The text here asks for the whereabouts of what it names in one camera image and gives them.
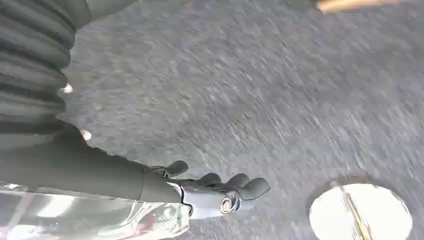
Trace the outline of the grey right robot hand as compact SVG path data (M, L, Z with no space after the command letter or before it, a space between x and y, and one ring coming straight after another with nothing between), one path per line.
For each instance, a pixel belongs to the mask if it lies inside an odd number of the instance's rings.
M255 206L270 190L261 177L238 173L227 182L211 172L200 179L176 179L187 171L184 161L168 166L147 165L91 147L73 125L0 125L2 182L78 194L140 201L183 204L195 219L220 217L224 200L230 211Z

